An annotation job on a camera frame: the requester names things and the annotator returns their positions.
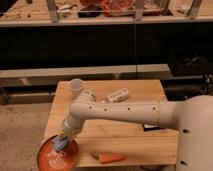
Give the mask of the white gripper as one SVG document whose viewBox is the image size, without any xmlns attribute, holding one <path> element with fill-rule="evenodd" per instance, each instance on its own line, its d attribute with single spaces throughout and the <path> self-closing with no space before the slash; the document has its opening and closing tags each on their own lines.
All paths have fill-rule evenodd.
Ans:
<svg viewBox="0 0 213 171">
<path fill-rule="evenodd" d="M 63 124 L 60 136 L 62 138 L 65 138 L 65 137 L 75 137 L 78 133 L 79 133 L 79 128 Z"/>
</svg>

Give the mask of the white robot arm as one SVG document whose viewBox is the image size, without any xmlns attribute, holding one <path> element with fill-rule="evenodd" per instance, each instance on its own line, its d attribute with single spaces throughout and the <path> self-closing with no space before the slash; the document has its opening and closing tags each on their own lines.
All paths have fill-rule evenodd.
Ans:
<svg viewBox="0 0 213 171">
<path fill-rule="evenodd" d="M 213 169 L 213 96 L 200 95 L 184 101 L 101 103 L 93 92 L 85 90 L 71 103 L 62 122 L 62 132 L 74 137 L 89 119 L 178 130 L 176 171 Z"/>
</svg>

